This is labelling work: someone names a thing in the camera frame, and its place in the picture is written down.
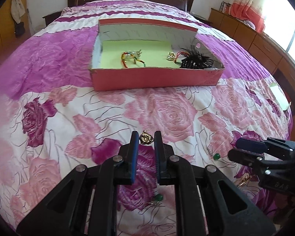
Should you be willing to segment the left dark nightstand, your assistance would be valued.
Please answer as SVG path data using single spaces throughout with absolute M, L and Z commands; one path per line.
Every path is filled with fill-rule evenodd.
M 46 26 L 48 26 L 49 24 L 54 22 L 57 18 L 59 18 L 61 16 L 61 14 L 62 14 L 61 11 L 57 11 L 57 12 L 53 12 L 51 14 L 44 16 L 43 19 L 45 20 Z

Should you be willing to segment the beige cloth on wardrobe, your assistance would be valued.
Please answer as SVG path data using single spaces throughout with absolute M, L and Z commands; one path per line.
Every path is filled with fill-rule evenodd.
M 10 13 L 15 23 L 21 23 L 22 16 L 25 15 L 25 7 L 22 0 L 11 0 Z

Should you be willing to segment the gold hair pin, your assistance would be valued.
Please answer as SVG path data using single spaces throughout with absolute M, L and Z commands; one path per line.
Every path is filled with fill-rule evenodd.
M 242 180 L 240 181 L 240 183 L 237 184 L 237 187 L 240 188 L 242 187 L 243 185 L 249 183 L 249 181 L 253 178 L 253 175 L 250 175 L 250 174 L 246 174 Z

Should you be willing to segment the right dark nightstand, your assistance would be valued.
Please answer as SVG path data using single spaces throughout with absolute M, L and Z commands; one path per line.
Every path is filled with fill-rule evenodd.
M 199 16 L 197 14 L 192 14 L 192 16 L 197 19 L 198 21 L 204 23 L 205 25 L 211 26 L 211 22 L 205 18 L 203 18 L 202 16 Z

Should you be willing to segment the green paper sheet in box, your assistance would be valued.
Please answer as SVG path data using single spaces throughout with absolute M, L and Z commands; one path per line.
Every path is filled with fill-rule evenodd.
M 103 41 L 93 50 L 93 69 L 179 68 L 167 60 L 172 47 L 166 41 Z

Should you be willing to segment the green bead earring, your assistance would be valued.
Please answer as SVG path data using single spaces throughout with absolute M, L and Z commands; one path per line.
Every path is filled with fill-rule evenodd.
M 208 154 L 213 160 L 219 160 L 221 158 L 221 154 L 211 144 L 208 146 Z
M 158 206 L 163 201 L 163 195 L 161 193 L 157 193 L 154 195 L 151 200 L 148 202 L 149 205 Z

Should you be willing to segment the black feather hair clip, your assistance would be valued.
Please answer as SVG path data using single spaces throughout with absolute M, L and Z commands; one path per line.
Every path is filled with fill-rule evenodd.
M 205 56 L 192 46 L 190 49 L 183 49 L 184 59 L 180 62 L 180 68 L 184 69 L 211 69 L 214 60 L 210 56 Z

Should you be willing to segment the floral red curtain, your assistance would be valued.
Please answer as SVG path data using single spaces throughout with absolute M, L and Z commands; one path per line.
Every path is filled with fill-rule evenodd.
M 250 21 L 257 32 L 262 32 L 265 29 L 265 2 L 266 0 L 234 0 L 230 15 L 242 21 Z

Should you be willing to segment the red cardboard box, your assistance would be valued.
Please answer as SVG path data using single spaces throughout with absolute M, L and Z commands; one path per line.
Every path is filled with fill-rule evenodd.
M 197 27 L 156 19 L 102 19 L 90 73 L 96 91 L 214 86 L 225 66 Z

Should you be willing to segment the green paper sheet on bed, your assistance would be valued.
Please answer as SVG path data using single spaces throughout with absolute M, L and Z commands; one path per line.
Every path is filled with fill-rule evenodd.
M 274 95 L 275 101 L 280 106 L 281 110 L 282 111 L 288 110 L 291 103 L 286 98 L 285 93 L 280 88 L 280 86 L 276 83 L 272 83 L 270 85 L 270 90 L 272 94 Z

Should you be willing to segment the black bag on wardrobe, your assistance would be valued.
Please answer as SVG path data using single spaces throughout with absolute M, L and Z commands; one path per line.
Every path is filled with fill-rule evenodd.
M 21 37 L 25 33 L 24 22 L 20 22 L 20 23 L 15 22 L 14 27 L 15 27 L 14 33 L 16 38 Z

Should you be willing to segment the wooden side cabinet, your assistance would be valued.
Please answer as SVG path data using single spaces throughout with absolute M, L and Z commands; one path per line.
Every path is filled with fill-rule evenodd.
M 250 53 L 271 74 L 280 71 L 295 90 L 295 63 L 274 41 L 256 32 L 238 19 L 211 9 L 208 21 Z

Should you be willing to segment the pink floral bedspread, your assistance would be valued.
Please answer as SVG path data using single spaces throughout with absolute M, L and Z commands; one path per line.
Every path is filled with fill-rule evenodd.
M 216 86 L 96 92 L 90 65 L 99 21 L 107 18 L 197 27 L 225 71 Z M 251 170 L 227 158 L 238 138 L 289 138 L 291 111 L 276 103 L 272 83 L 237 42 L 172 6 L 102 0 L 68 7 L 0 66 L 0 215 L 15 229 L 75 166 L 116 155 L 132 131 L 161 131 L 190 163 L 213 164 L 239 181 Z M 210 158 L 210 144 L 219 160 Z

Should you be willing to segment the dark nightstand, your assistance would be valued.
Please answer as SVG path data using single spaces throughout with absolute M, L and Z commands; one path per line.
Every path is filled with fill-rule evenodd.
M 203 18 L 202 16 L 199 16 L 197 14 L 192 14 L 192 16 L 197 19 L 198 21 L 204 23 L 205 25 L 211 26 L 211 22 L 205 18 Z
M 53 12 L 51 14 L 44 16 L 43 19 L 45 20 L 46 26 L 48 26 L 49 24 L 54 22 L 57 18 L 59 18 L 61 16 L 61 14 L 62 14 L 61 11 L 57 11 L 57 12 Z

